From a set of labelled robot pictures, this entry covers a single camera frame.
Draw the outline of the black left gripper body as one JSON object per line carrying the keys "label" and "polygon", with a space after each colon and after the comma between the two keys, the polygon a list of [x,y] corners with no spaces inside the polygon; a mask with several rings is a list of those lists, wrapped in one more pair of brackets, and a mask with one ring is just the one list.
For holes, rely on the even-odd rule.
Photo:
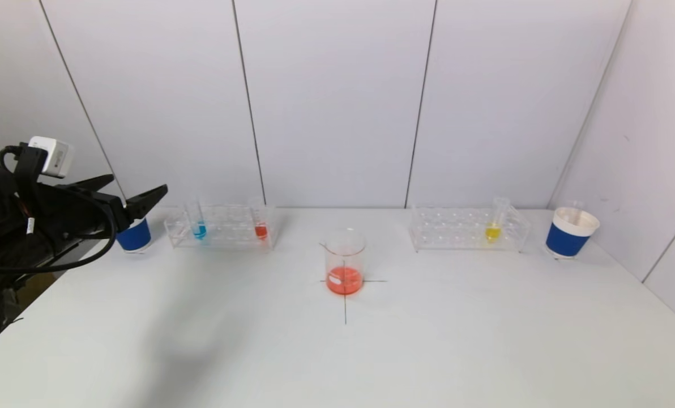
{"label": "black left gripper body", "polygon": [[102,240],[118,234],[122,202],[117,196],[58,184],[40,187],[45,203],[33,220],[33,235],[45,240]]}

